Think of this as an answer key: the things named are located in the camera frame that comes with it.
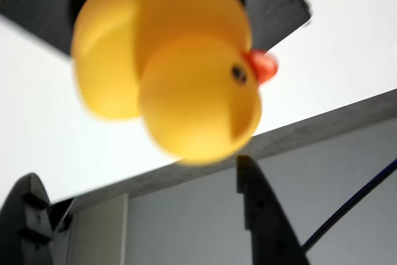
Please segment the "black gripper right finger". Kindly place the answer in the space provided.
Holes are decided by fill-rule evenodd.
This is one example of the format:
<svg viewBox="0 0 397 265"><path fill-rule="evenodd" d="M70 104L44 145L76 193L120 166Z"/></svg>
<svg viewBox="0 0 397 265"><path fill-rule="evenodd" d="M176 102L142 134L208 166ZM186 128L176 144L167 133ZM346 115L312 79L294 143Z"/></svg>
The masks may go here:
<svg viewBox="0 0 397 265"><path fill-rule="evenodd" d="M251 232L252 263L308 264L293 228L258 163L236 158L237 192L244 197L245 229Z"/></svg>

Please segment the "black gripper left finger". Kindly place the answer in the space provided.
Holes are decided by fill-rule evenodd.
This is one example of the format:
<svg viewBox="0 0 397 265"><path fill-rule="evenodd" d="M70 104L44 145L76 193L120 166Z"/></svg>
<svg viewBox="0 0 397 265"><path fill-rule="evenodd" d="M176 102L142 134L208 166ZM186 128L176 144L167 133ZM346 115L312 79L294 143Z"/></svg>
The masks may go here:
<svg viewBox="0 0 397 265"><path fill-rule="evenodd" d="M1 264L52 263L49 205L36 174L17 180L1 207Z"/></svg>

